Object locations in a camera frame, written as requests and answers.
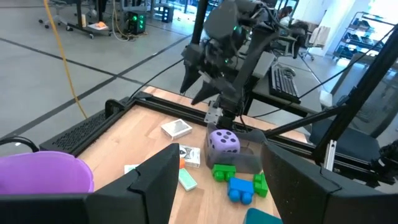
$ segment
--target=purple dice with white dots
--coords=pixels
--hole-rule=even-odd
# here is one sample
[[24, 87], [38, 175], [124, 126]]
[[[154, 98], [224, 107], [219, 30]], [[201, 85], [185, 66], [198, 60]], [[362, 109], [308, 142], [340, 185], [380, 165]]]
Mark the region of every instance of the purple dice with white dots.
[[208, 145], [219, 152], [239, 153], [241, 144], [238, 137], [229, 130], [216, 130], [210, 133]]

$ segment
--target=yellow cable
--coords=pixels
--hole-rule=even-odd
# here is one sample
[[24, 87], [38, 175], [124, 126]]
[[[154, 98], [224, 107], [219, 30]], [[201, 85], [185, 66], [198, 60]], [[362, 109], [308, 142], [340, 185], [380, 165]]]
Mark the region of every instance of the yellow cable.
[[67, 59], [65, 57], [65, 53], [63, 52], [62, 43], [61, 43], [60, 37], [59, 37], [58, 32], [57, 32], [57, 27], [55, 26], [54, 20], [52, 19], [52, 15], [51, 15], [51, 12], [50, 12], [49, 5], [47, 3], [47, 0], [43, 0], [43, 2], [44, 2], [45, 10], [47, 12], [47, 16], [49, 17], [49, 20], [50, 20], [50, 23], [51, 23], [51, 28], [52, 28], [52, 30], [54, 32], [54, 36], [55, 36], [55, 38], [57, 40], [57, 43], [58, 43], [58, 48], [60, 49], [60, 53], [61, 53], [61, 57], [62, 57], [62, 61], [63, 61], [63, 66], [65, 67], [65, 72], [67, 73], [67, 77], [68, 77], [68, 81], [69, 81], [70, 91], [72, 92], [72, 95], [73, 95], [77, 105], [79, 106], [79, 109], [80, 109], [81, 113], [83, 114], [85, 119], [87, 119], [87, 115], [86, 115], [85, 111], [83, 110], [83, 107], [81, 107], [80, 101], [79, 101], [79, 99], [76, 96], [75, 89], [73, 88], [72, 79], [70, 78], [70, 74], [69, 74], [69, 68], [68, 68], [68, 64], [67, 64]]

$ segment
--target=green lego brick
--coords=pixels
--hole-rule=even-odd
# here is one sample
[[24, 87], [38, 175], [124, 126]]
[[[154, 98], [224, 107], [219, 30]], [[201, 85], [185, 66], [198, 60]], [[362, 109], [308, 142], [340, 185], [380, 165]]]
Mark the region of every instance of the green lego brick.
[[229, 181], [229, 178], [234, 177], [236, 173], [235, 166], [215, 164], [211, 170], [216, 181]]
[[268, 185], [264, 173], [254, 174], [253, 177], [254, 191], [260, 197], [266, 197], [268, 193]]

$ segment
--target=small orange object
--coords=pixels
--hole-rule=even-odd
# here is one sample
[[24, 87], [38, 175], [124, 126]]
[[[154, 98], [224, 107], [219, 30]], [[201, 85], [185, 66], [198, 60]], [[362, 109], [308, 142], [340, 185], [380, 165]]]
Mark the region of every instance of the small orange object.
[[180, 169], [185, 167], [185, 160], [180, 158]]
[[102, 27], [106, 27], [106, 24], [104, 22], [98, 22], [97, 24], [95, 24], [95, 26], [102, 28]]

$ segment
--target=keyboard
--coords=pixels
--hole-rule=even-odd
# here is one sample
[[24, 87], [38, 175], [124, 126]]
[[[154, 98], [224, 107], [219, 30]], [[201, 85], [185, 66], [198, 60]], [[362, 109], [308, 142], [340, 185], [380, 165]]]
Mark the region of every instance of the keyboard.
[[291, 71], [273, 67], [269, 75], [269, 93], [287, 101], [300, 104], [300, 95]]

